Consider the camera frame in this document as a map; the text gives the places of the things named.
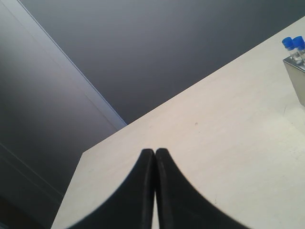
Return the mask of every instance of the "table surface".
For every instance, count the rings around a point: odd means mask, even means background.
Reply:
[[[305,17],[84,152],[52,228],[92,212],[143,148],[159,147],[170,150],[204,197],[241,223],[305,228],[305,109],[281,44],[304,35],[304,25]]]

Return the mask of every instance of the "table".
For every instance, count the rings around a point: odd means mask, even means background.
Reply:
[[[52,229],[92,212],[141,149],[159,147],[170,150],[205,198],[241,223],[305,228],[305,109],[281,44],[304,35],[304,26],[305,17],[84,152]],[[153,228],[157,221],[154,214]]]

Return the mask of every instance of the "blue cap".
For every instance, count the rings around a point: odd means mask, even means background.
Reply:
[[[304,42],[302,36],[298,36],[298,37],[293,38],[292,42],[293,42],[294,46],[295,46],[298,50],[303,50],[303,49],[305,49],[305,42]]]
[[[286,49],[288,50],[292,50],[295,48],[291,37],[286,37],[282,40],[283,45],[285,46]]]

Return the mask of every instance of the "gray wall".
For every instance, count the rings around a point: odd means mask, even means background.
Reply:
[[[120,119],[17,1],[0,0],[0,31],[0,196],[49,228],[81,154]]]
[[[21,1],[128,123],[305,15],[304,0]]]

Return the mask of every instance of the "white table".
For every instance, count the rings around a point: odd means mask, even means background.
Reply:
[[[126,178],[141,149],[159,147],[170,150],[202,195],[241,223],[305,228],[305,109],[281,44],[305,35],[304,28],[302,18],[83,153],[52,228],[92,212]]]

